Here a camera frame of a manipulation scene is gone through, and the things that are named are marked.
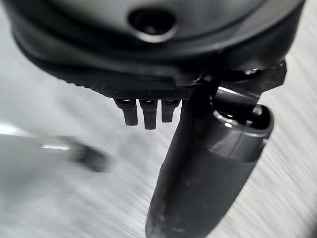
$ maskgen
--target black device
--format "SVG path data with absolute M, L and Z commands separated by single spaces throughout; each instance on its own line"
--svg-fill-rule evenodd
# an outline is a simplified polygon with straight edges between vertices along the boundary
M 148 238 L 205 238 L 273 130 L 261 93 L 283 84 L 305 0 L 2 0 L 38 67 L 114 98 L 127 125 L 179 126 L 149 208 Z

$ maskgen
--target metal bracket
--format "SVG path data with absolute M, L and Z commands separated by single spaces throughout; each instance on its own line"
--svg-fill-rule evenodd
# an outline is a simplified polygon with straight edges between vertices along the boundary
M 220 111 L 238 120 L 246 120 L 253 113 L 263 92 L 284 83 L 286 62 L 252 74 L 226 72 L 218 76 L 220 85 L 211 99 Z

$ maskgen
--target black plastic part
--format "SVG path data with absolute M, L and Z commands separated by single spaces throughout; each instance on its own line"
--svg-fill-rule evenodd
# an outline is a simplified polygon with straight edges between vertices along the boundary
M 155 130 L 157 127 L 158 101 L 150 99 L 141 99 L 140 106 L 143 110 L 145 129 Z
M 273 129 L 263 111 L 256 128 L 231 123 L 208 97 L 194 93 L 162 165 L 151 201 L 147 238 L 205 238 L 226 214 Z
M 39 67 L 106 96 L 134 99 L 188 99 L 189 91 L 179 87 L 192 86 L 203 71 L 245 71 L 276 65 L 293 42 L 305 2 L 298 0 L 294 9 L 272 25 L 259 31 L 250 29 L 249 34 L 238 34 L 246 17 L 201 37 L 153 45 L 80 23 L 48 1 L 2 1 L 17 42 Z M 138 78 L 142 78 L 141 83 L 134 87 Z M 149 97 L 158 91 L 159 95 Z
M 162 100 L 162 122 L 169 123 L 173 121 L 173 114 L 179 103 L 180 100 Z
M 136 100 L 115 99 L 116 105 L 123 110 L 126 125 L 134 126 L 138 124 L 138 111 Z

